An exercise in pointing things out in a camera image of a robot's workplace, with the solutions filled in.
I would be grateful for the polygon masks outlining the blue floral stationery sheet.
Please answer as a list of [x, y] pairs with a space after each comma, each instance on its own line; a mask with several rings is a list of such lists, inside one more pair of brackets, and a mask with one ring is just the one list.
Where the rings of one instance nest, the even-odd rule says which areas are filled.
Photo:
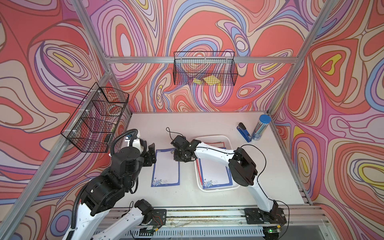
[[180, 163], [174, 160], [175, 149], [156, 150], [151, 187], [180, 185]]

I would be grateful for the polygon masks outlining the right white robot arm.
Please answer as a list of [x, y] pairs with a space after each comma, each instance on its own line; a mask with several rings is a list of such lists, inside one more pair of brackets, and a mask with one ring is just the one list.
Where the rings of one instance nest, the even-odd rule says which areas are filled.
[[238, 185], [247, 188], [256, 200], [258, 206], [254, 218], [256, 223], [279, 224], [281, 226], [289, 223], [283, 209], [279, 207], [278, 201], [270, 198], [267, 192], [263, 190], [256, 164], [242, 147], [235, 150], [225, 150], [199, 140], [189, 142], [186, 137], [181, 135], [176, 136], [171, 145], [175, 147], [174, 160], [177, 162], [209, 160], [227, 166], [232, 179]]

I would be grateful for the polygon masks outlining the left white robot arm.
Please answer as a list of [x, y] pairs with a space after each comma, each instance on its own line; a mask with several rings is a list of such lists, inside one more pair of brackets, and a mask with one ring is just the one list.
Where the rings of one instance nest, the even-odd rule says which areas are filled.
[[117, 136], [110, 146], [111, 165], [85, 184], [76, 196], [65, 240], [93, 240], [104, 217], [126, 193], [134, 194], [139, 174], [156, 163], [155, 145], [139, 137], [137, 129]]

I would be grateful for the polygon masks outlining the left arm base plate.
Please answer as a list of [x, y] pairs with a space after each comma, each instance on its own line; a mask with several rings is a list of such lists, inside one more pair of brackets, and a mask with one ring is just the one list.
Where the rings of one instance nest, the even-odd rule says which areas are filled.
[[143, 226], [164, 226], [167, 222], [167, 210], [155, 209], [144, 215], [144, 219], [141, 223]]

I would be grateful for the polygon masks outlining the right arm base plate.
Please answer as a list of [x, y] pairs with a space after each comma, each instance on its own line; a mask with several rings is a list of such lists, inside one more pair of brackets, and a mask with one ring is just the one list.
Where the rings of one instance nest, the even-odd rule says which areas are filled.
[[265, 212], [258, 208], [244, 209], [246, 222], [248, 225], [285, 225], [287, 223], [286, 215], [282, 208], [272, 210], [272, 212]]

